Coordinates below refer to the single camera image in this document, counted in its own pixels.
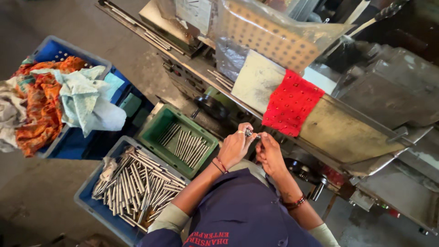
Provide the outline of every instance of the metal machine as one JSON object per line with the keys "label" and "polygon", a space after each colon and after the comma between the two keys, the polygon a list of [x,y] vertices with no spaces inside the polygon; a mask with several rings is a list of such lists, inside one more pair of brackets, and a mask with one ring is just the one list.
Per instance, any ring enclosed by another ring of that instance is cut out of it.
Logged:
{"label": "metal machine", "polygon": [[[385,203],[412,219],[425,232],[437,234],[437,191],[422,185],[404,170],[413,167],[438,183],[438,154],[426,148],[431,143],[437,145],[439,138],[437,125],[433,126],[439,120],[439,90],[435,80],[439,69],[435,65],[402,48],[364,42],[346,46],[349,49],[341,46],[332,56],[341,57],[338,54],[343,48],[342,52],[355,54],[355,59],[348,59],[350,63],[341,69],[331,69],[330,59],[326,61],[329,68],[320,73],[329,72],[338,85],[332,95],[322,97],[300,135],[291,138],[261,126],[262,114],[233,96],[230,93],[233,82],[217,72],[212,28],[216,22],[216,1],[203,0],[194,7],[183,6],[189,3],[177,0],[175,14],[166,19],[152,0],[139,13],[143,22],[110,1],[99,3],[98,8],[157,48],[173,84],[195,99],[199,108],[209,112],[214,107],[216,119],[245,120],[258,130],[271,132],[281,143],[290,171],[316,186],[309,199],[317,200],[321,190],[328,188],[365,210]],[[302,21],[316,20],[309,18],[314,14],[320,19],[332,18],[331,11],[338,6],[331,6],[330,1],[295,3],[283,12]],[[194,8],[203,11],[194,12]],[[364,19],[359,15],[357,21]],[[212,100],[212,88],[234,106]],[[344,184],[325,173],[328,169]]]}

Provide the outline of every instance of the shirt sleeve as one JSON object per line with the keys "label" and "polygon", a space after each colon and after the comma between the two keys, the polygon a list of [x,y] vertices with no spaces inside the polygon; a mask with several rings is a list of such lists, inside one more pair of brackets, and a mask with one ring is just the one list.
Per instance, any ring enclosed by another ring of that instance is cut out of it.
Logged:
{"label": "shirt sleeve", "polygon": [[148,227],[148,233],[158,229],[169,229],[180,234],[188,220],[188,215],[174,204],[169,203],[154,220],[154,223]]}
{"label": "shirt sleeve", "polygon": [[308,231],[323,247],[340,247],[325,223]]}
{"label": "shirt sleeve", "polygon": [[137,247],[181,247],[180,234],[169,229],[158,229],[148,232],[137,244]]}

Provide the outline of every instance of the hand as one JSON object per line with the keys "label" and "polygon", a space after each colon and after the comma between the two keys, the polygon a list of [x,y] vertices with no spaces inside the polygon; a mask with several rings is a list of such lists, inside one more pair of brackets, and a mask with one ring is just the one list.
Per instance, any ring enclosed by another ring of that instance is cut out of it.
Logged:
{"label": "hand", "polygon": [[253,133],[246,138],[245,129],[247,128],[253,130],[250,123],[240,123],[238,131],[224,139],[223,147],[219,151],[218,158],[227,170],[244,158],[247,154],[248,147],[255,140],[256,136],[258,136],[258,134]]}
{"label": "hand", "polygon": [[290,175],[279,143],[266,132],[259,133],[259,136],[261,141],[256,144],[256,160],[262,163],[264,171],[274,180]]}

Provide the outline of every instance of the blue plastic crate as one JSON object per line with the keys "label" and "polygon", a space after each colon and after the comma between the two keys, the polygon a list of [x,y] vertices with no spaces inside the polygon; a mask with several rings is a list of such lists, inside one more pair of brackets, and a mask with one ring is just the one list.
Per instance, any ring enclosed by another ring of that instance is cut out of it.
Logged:
{"label": "blue plastic crate", "polygon": [[[183,177],[178,171],[176,171],[172,166],[166,164],[163,160],[158,158],[148,149],[143,147],[140,143],[128,136],[122,136],[113,148],[108,152],[106,156],[116,158],[121,155],[126,146],[134,146],[136,149],[147,154],[155,162],[159,163],[162,167],[168,169],[172,174],[181,178],[186,184],[189,184],[190,180]],[[96,170],[90,175],[90,177],[83,183],[81,188],[76,192],[74,196],[74,201],[83,209],[88,211],[102,224],[108,227],[114,234],[120,237],[129,246],[135,246],[143,237],[144,233],[137,227],[132,227],[119,216],[113,216],[113,212],[104,205],[101,200],[94,200],[91,198],[93,187],[99,175],[102,172],[104,164],[102,163]]]}
{"label": "blue plastic crate", "polygon": [[[111,62],[55,36],[46,37],[30,58],[36,62],[58,62],[61,58],[70,55],[82,58],[91,66],[105,66],[104,72],[98,77],[99,80],[103,80],[111,72],[124,81],[124,84],[112,96],[111,103],[120,106],[129,94],[133,94],[142,102],[136,114],[141,111],[150,112],[154,108],[154,105],[120,71],[112,66]],[[80,128],[70,128],[65,125],[50,145],[39,150],[38,156],[49,159],[100,160],[122,135],[133,136],[136,133],[140,126],[132,124],[135,117],[127,118],[121,131],[92,131],[87,138],[84,138]],[[93,144],[99,143],[99,138],[102,139],[104,145],[93,147]]]}
{"label": "blue plastic crate", "polygon": [[47,36],[43,42],[35,49],[30,58],[37,62],[56,61],[59,62],[61,58],[67,58],[68,56],[75,56],[82,58],[87,64],[91,66],[103,65],[105,70],[98,80],[103,80],[105,76],[110,72],[112,64],[110,61],[105,60],[99,56],[96,56],[88,51],[85,51],[77,46],[70,44],[53,35]]}

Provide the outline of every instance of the green plastic crate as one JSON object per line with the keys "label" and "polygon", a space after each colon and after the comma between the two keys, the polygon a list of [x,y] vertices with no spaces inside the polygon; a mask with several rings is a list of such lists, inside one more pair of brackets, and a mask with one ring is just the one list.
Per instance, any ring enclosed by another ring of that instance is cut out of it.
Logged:
{"label": "green plastic crate", "polygon": [[[191,135],[195,137],[203,137],[206,140],[206,145],[209,147],[204,156],[198,161],[194,168],[189,168],[186,163],[181,161],[177,156],[174,155],[175,148],[178,142],[178,131],[174,137],[169,141],[166,147],[162,146],[157,142],[160,134],[166,130],[169,123],[174,122],[181,126],[183,131],[192,131]],[[138,139],[143,145],[145,145],[149,150],[159,156],[169,165],[175,167],[184,177],[192,179],[197,171],[202,167],[203,163],[206,161],[207,157],[212,153],[215,147],[218,145],[218,139],[212,134],[207,132],[205,129],[200,127],[194,121],[186,117],[177,109],[170,105],[164,105],[158,113],[149,121]]]}

